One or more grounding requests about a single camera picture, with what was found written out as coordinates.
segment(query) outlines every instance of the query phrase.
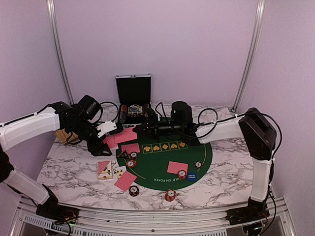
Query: blue chip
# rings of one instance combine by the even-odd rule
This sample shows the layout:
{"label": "blue chip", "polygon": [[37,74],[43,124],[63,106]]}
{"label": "blue chip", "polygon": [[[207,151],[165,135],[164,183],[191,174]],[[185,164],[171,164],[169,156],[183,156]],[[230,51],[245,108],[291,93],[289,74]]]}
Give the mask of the blue chip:
{"label": "blue chip", "polygon": [[196,181],[197,180],[197,174],[194,172],[189,172],[187,174],[187,179],[191,182]]}

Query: red-backed playing card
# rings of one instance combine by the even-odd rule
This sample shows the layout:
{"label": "red-backed playing card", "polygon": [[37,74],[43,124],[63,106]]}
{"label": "red-backed playing card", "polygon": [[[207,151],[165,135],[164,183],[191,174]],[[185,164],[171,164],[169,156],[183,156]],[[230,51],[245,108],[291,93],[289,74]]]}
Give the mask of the red-backed playing card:
{"label": "red-backed playing card", "polygon": [[123,175],[117,180],[115,186],[126,192],[136,179],[137,176],[128,171],[125,171]]}
{"label": "red-backed playing card", "polygon": [[130,140],[135,140],[138,138],[137,133],[133,132],[133,127],[124,129],[121,133],[115,134],[115,143],[120,144],[123,142],[128,142]]}
{"label": "red-backed playing card", "polygon": [[122,152],[127,151],[128,154],[132,152],[140,153],[140,147],[139,144],[128,144],[128,145],[122,145]]}
{"label": "red-backed playing card", "polygon": [[168,169],[167,169],[168,173],[177,174],[178,171],[186,171],[187,173],[187,170],[188,170],[188,164],[186,163],[180,163],[180,162],[175,162],[175,161],[170,161],[168,163]]}
{"label": "red-backed playing card", "polygon": [[103,143],[107,144],[109,149],[111,149],[111,150],[117,150],[118,149],[118,145],[115,143],[114,135],[106,137],[103,140]]}

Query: black case lid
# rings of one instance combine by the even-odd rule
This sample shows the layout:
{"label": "black case lid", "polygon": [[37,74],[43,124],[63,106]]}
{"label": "black case lid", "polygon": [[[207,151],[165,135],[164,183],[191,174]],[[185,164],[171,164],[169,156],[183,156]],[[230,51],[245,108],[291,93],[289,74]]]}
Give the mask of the black case lid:
{"label": "black case lid", "polygon": [[151,75],[116,76],[120,104],[142,105],[151,101]]}

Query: metal frame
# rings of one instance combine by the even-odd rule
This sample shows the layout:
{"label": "metal frame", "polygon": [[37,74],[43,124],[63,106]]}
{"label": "metal frame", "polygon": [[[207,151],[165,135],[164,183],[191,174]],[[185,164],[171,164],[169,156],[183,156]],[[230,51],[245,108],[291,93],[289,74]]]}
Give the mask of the metal frame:
{"label": "metal frame", "polygon": [[[72,234],[98,236],[144,236],[144,235],[177,235],[202,236],[224,235],[229,228],[241,227],[252,223],[230,226],[225,219],[226,211],[231,208],[244,207],[247,202],[197,209],[183,210],[110,210],[76,206],[79,208],[78,221],[71,224]],[[267,205],[271,219],[274,214],[274,204],[268,199]],[[276,199],[277,216],[280,217],[286,236],[295,236],[292,221],[283,198]],[[51,229],[54,222],[35,214],[36,207],[32,202],[22,197],[12,221],[10,236],[19,236],[23,223],[30,223]],[[68,232],[67,225],[59,225],[53,229],[56,232]]]}
{"label": "metal frame", "polygon": [[[50,20],[53,39],[54,39],[54,43],[55,43],[55,49],[56,49],[56,53],[57,53],[59,68],[60,68],[60,71],[62,74],[64,90],[65,90],[65,93],[67,95],[68,102],[70,104],[73,104],[74,99],[73,99],[73,95],[71,92],[67,72],[65,69],[65,64],[64,64],[61,45],[60,45],[57,19],[56,19],[56,13],[55,13],[55,0],[48,0],[47,2],[48,2],[49,20]],[[259,40],[259,36],[260,36],[260,32],[261,32],[261,25],[262,25],[264,8],[265,8],[265,0],[258,0],[256,17],[255,17],[254,28],[253,28],[253,33],[252,33],[252,40],[251,40],[251,44],[250,44],[250,50],[249,50],[249,53],[247,56],[247,61],[246,61],[246,65],[244,68],[241,83],[240,83],[239,89],[237,91],[237,95],[236,95],[233,107],[231,109],[232,112],[235,112],[239,108],[239,105],[241,103],[241,100],[242,100],[242,97],[243,97],[243,94],[245,91],[245,87],[246,87],[249,73],[250,73],[251,66],[252,66],[252,60],[253,60],[254,54],[255,54],[256,49],[257,49],[258,40]]]}
{"label": "metal frame", "polygon": [[72,105],[74,104],[74,100],[71,93],[70,84],[69,84],[67,72],[65,70],[65,65],[63,61],[63,54],[62,54],[61,45],[60,45],[57,19],[56,19],[56,13],[55,13],[55,1],[48,0],[47,3],[48,3],[49,21],[50,21],[50,25],[52,29],[58,64],[59,64],[60,72],[62,75],[63,86],[64,86],[65,93],[67,95],[68,102]]}
{"label": "metal frame", "polygon": [[241,84],[240,84],[240,87],[238,89],[238,92],[237,92],[237,95],[236,95],[236,98],[234,101],[234,105],[232,108],[233,111],[237,111],[237,109],[239,108],[240,103],[242,101],[242,98],[243,98],[245,87],[246,87],[248,77],[249,77],[249,74],[251,71],[252,60],[253,60],[253,57],[255,55],[258,41],[259,41],[264,9],[265,9],[265,0],[258,0],[257,12],[256,12],[255,23],[254,23],[254,29],[252,32],[252,41],[251,41],[251,45],[250,45],[250,50],[249,50],[249,53],[247,56],[247,61],[245,64]]}

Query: poker table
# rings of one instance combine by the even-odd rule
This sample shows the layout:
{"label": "poker table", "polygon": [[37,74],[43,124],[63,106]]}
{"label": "poker table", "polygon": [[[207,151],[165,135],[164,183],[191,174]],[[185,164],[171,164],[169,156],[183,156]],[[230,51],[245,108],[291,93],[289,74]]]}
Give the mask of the poker table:
{"label": "poker table", "polygon": [[[128,159],[123,158],[117,158],[118,164],[126,166],[128,172],[137,176],[137,184],[154,190],[176,190],[190,186],[207,173],[212,162],[210,143],[192,147],[179,140],[178,136],[160,137],[159,142],[138,136],[137,140],[119,144],[116,156],[122,153],[122,145],[135,143],[140,147],[136,166],[132,169],[127,167]],[[192,178],[179,179],[177,174],[168,173],[170,161],[188,164],[188,176]],[[201,162],[202,167],[195,167],[195,162]]]}

